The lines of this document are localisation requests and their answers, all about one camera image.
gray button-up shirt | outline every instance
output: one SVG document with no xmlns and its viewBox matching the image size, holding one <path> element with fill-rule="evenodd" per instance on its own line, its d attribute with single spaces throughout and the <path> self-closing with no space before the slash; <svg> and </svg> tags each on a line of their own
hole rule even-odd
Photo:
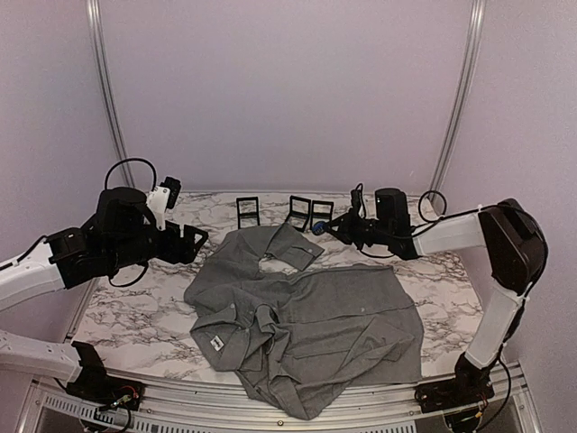
<svg viewBox="0 0 577 433">
<path fill-rule="evenodd" d="M 250 398 L 300 419 L 350 384 L 421 378 L 423 326 L 391 267 L 259 270 L 272 256 L 304 271 L 322 252 L 287 224 L 234 231 L 184 295 L 198 314 L 191 335 L 213 368 L 236 372 Z"/>
</svg>

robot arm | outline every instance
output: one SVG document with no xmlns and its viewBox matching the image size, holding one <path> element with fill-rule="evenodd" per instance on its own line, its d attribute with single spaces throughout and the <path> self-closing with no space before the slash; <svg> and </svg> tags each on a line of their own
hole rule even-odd
<svg viewBox="0 0 577 433">
<path fill-rule="evenodd" d="M 133 264 L 146 270 L 152 258 L 191 263 L 208 233 L 165 220 L 179 191 L 180 182 L 172 178 L 148 195 L 126 187 L 105 189 L 96 213 L 82 227 L 43 236 L 26 253 L 0 263 L 0 310 L 93 278 L 112 279 Z M 108 376 L 91 345 L 47 343 L 1 330 L 0 366 L 60 379 L 68 393 L 101 403 L 117 401 L 118 390 L 126 385 L 142 388 L 138 382 Z M 131 409 L 137 407 L 136 399 L 133 405 Z"/>
<path fill-rule="evenodd" d="M 411 227 L 407 197 L 398 189 L 375 192 L 377 219 L 359 216 L 362 197 L 352 191 L 352 207 L 325 231 L 345 244 L 385 244 L 403 260 L 443 251 L 484 247 L 492 268 L 492 294 L 477 333 L 455 366 L 455 378 L 417 386 L 423 412 L 447 410 L 494 395 L 489 373 L 524 312 L 527 294 L 543 273 L 545 237 L 532 218 L 510 198 L 420 227 Z"/>
</svg>

white marble table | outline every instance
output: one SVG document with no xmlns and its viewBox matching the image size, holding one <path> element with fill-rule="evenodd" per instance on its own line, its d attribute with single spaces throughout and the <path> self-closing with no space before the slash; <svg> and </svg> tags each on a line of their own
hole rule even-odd
<svg viewBox="0 0 577 433">
<path fill-rule="evenodd" d="M 105 366 L 115 370 L 197 382 L 239 383 L 234 373 L 211 369 L 188 333 L 197 319 L 183 301 L 185 288 L 192 282 L 204 259 L 237 227 L 237 197 L 258 195 L 261 224 L 276 225 L 289 211 L 289 193 L 183 193 L 169 219 L 191 224 L 209 232 L 209 240 L 189 265 L 168 265 L 151 261 L 146 276 L 127 289 L 111 287 L 102 280 L 90 300 L 75 339 L 95 346 Z M 350 206 L 348 194 L 299 194 L 302 197 L 334 201 L 334 215 Z M 369 215 L 374 214 L 372 196 L 365 196 Z M 417 201 L 409 200 L 413 224 L 419 222 Z M 435 214 L 426 203 L 426 216 Z M 355 263 L 393 264 L 405 289 L 417 304 L 423 319 L 425 339 L 421 352 L 424 376 L 450 373 L 459 354 L 472 340 L 481 321 L 479 300 L 454 253 L 441 253 L 415 261 L 398 258 L 375 260 L 358 253 L 330 235 L 306 237 L 325 248 L 309 269 L 350 266 Z M 383 246 L 367 250 L 387 255 Z M 278 261 L 262 263 L 263 270 L 293 272 Z M 122 270 L 116 284 L 131 281 L 141 268 Z"/>
</svg>

white wall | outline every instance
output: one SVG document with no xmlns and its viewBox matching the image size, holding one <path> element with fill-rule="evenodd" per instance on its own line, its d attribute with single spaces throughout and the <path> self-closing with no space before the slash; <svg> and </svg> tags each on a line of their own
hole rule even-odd
<svg viewBox="0 0 577 433">
<path fill-rule="evenodd" d="M 85 2 L 0 4 L 0 261 L 81 225 L 114 163 Z M 82 289 L 0 314 L 0 328 L 61 341 Z M 14 431 L 30 377 L 0 372 L 0 431 Z"/>
<path fill-rule="evenodd" d="M 451 210 L 515 197 L 545 231 L 549 265 L 511 340 L 545 432 L 577 431 L 577 3 L 489 1 L 481 53 L 444 183 Z M 463 255 L 489 296 L 481 252 Z"/>
<path fill-rule="evenodd" d="M 194 190 L 422 192 L 472 2 L 102 2 L 128 152 Z M 149 173 L 135 169 L 139 186 Z"/>
</svg>

